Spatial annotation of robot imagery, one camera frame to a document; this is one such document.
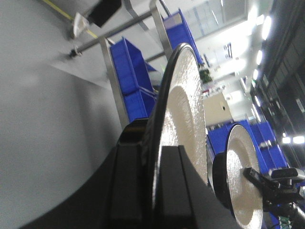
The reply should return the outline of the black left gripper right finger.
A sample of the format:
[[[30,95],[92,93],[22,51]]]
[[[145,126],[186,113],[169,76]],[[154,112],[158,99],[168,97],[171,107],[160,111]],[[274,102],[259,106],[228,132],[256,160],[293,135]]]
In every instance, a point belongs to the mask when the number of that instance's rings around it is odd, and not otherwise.
[[[157,229],[237,229],[236,220],[205,185],[183,146],[162,147]]]

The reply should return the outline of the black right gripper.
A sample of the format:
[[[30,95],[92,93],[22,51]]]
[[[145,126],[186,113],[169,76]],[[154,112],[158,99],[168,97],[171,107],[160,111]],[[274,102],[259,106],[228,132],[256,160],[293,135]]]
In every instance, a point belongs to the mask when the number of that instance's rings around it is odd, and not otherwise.
[[[305,180],[305,172],[301,169],[275,169],[271,171],[270,176],[264,176],[254,168],[248,167],[244,169],[243,175],[259,189],[263,197],[264,211],[305,199],[305,191],[297,185]]]

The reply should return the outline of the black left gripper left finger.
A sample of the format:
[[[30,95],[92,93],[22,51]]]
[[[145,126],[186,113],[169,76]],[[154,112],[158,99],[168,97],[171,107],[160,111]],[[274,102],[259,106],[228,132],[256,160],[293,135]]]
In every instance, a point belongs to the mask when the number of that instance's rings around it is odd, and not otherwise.
[[[95,173],[61,204],[25,229],[141,229],[141,152],[146,120],[127,125]]]

